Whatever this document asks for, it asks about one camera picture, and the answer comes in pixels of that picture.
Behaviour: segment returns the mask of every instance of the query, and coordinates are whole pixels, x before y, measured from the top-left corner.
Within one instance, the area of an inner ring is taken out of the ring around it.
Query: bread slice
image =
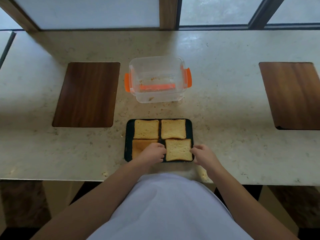
[[[159,139],[158,120],[135,120],[134,139]]]
[[[167,139],[165,141],[165,147],[167,149],[165,158],[167,162],[174,160],[192,161],[192,154],[189,151],[191,149],[191,139]]]
[[[185,139],[186,120],[161,120],[161,138]]]
[[[138,157],[153,142],[158,142],[158,140],[132,140],[132,159]]]

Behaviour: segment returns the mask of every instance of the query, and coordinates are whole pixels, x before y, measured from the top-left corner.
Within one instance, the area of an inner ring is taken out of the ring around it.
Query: white shirt
[[[142,176],[88,240],[250,239],[204,185],[174,174]]]

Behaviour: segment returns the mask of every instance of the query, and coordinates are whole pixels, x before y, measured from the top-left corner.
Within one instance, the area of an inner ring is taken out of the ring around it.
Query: forearm
[[[209,170],[208,176],[216,184],[235,222],[254,240],[298,239],[225,169]]]
[[[86,239],[107,222],[138,179],[148,168],[135,161],[123,165],[114,174],[81,197],[43,226],[32,238]]]

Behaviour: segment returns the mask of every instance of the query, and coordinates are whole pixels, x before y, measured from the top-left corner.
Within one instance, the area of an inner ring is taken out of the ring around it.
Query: clear plastic container
[[[179,101],[191,86],[190,69],[173,56],[135,58],[124,78],[125,90],[140,103]]]

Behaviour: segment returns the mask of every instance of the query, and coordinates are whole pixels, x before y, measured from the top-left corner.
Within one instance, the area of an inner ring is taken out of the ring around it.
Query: baking tray
[[[127,162],[132,160],[132,140],[134,139],[134,121],[138,119],[131,119],[127,122],[127,127],[125,130],[125,145],[124,145],[124,159]],[[166,146],[166,141],[161,138],[161,120],[186,120],[186,139],[191,139],[191,148],[193,148],[193,132],[192,132],[192,122],[188,119],[139,119],[139,120],[159,120],[159,139],[158,142]],[[192,161],[166,161],[166,154],[164,155],[163,163],[189,163]]]

